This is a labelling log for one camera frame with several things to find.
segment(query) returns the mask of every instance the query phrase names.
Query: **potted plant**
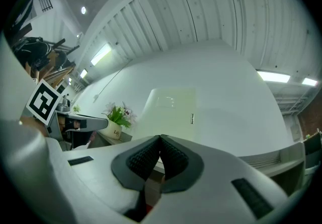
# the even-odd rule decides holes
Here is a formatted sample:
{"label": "potted plant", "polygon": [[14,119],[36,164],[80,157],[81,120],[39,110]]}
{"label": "potted plant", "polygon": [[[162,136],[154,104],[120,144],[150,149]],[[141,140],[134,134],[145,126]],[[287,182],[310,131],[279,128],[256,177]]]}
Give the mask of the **potted plant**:
{"label": "potted plant", "polygon": [[136,115],[123,102],[123,106],[115,106],[115,103],[106,105],[107,109],[102,114],[106,115],[109,124],[98,132],[108,138],[118,140],[122,133],[122,126],[130,128],[135,122]]}
{"label": "potted plant", "polygon": [[78,113],[81,110],[81,107],[77,104],[77,105],[73,106],[72,110],[73,110],[73,112]]}

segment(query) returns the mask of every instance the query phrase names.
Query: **green leaves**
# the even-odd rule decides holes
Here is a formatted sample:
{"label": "green leaves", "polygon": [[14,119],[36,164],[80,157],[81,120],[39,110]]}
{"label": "green leaves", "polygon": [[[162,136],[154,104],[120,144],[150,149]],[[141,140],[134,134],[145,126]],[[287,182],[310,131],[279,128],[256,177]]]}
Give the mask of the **green leaves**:
{"label": "green leaves", "polygon": [[116,121],[118,125],[124,125],[126,128],[129,128],[131,126],[131,123],[125,119],[119,119]]}
{"label": "green leaves", "polygon": [[73,106],[73,111],[74,112],[79,112],[81,110],[81,107],[79,105]]}
{"label": "green leaves", "polygon": [[113,121],[118,125],[123,125],[126,128],[129,128],[131,126],[131,123],[125,119],[124,112],[121,111],[120,107],[116,108],[114,106],[111,114],[107,115],[107,117],[109,120]]}

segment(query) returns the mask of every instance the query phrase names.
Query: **white ceiling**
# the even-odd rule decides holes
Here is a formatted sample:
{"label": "white ceiling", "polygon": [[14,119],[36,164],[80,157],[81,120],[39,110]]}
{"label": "white ceiling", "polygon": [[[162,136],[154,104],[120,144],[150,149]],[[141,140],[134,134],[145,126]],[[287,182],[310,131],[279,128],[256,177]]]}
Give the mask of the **white ceiling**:
{"label": "white ceiling", "polygon": [[[293,114],[317,89],[299,85],[321,78],[322,44],[301,0],[67,0],[83,31],[78,73],[90,83],[128,59],[175,46],[222,39],[256,69],[291,75],[290,84],[268,83],[284,114]],[[81,7],[88,14],[81,14]],[[90,61],[108,42],[112,52]]]}

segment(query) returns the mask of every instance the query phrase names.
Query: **flower pot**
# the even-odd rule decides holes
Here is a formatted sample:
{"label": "flower pot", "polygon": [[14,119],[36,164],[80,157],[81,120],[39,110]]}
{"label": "flower pot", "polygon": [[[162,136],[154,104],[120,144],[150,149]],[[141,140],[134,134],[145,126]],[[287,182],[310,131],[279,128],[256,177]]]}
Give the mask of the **flower pot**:
{"label": "flower pot", "polygon": [[113,121],[109,120],[109,124],[106,128],[98,130],[98,133],[101,134],[104,138],[104,136],[107,136],[108,138],[118,140],[120,139],[121,133],[122,133],[122,127]]}

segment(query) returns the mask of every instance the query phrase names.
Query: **fluorescent light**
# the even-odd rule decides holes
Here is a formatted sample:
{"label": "fluorescent light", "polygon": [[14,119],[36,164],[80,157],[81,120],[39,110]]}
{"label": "fluorescent light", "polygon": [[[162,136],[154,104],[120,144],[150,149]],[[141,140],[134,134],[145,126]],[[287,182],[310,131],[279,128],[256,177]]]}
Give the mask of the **fluorescent light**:
{"label": "fluorescent light", "polygon": [[264,81],[272,81],[272,82],[280,82],[280,83],[287,83],[291,76],[287,74],[281,73],[270,73],[270,72],[262,72],[257,71],[260,76],[263,78]]}
{"label": "fluorescent light", "polygon": [[81,78],[84,78],[87,74],[87,71],[84,69],[82,73],[80,74]]}
{"label": "fluorescent light", "polygon": [[96,53],[96,55],[91,60],[91,63],[93,65],[96,65],[107,53],[111,51],[111,47],[106,43],[99,52]]}
{"label": "fluorescent light", "polygon": [[83,15],[85,15],[86,14],[86,8],[85,7],[82,7],[81,12],[82,12]]}
{"label": "fluorescent light", "polygon": [[317,81],[309,79],[309,78],[304,78],[304,81],[302,82],[303,85],[311,85],[315,86]]}

